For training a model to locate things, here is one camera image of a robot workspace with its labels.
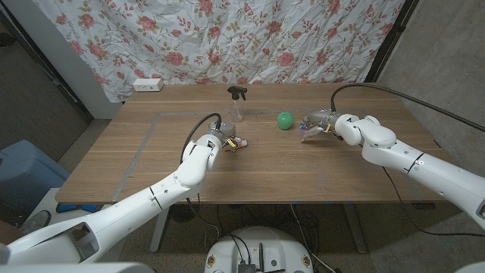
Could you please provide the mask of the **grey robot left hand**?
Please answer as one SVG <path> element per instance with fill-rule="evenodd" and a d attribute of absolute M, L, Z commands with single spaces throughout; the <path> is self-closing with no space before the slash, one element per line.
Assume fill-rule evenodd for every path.
<path fill-rule="evenodd" d="M 216 123 L 212 122 L 208 125 L 208 132 L 216 136 L 225 152 L 234 152 L 236 149 L 244 147 L 247 142 L 236 136 L 236 126 L 231 123 L 221 123 L 219 129 L 216 128 Z"/>

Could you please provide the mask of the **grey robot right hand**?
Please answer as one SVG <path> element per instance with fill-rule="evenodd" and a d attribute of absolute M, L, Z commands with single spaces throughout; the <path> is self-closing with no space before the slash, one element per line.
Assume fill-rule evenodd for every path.
<path fill-rule="evenodd" d="M 301 141 L 305 142 L 308 138 L 320 133 L 329 133 L 335 130 L 336 120 L 340 114 L 330 109 L 313 111 L 302 119 L 300 127 L 305 131 Z"/>

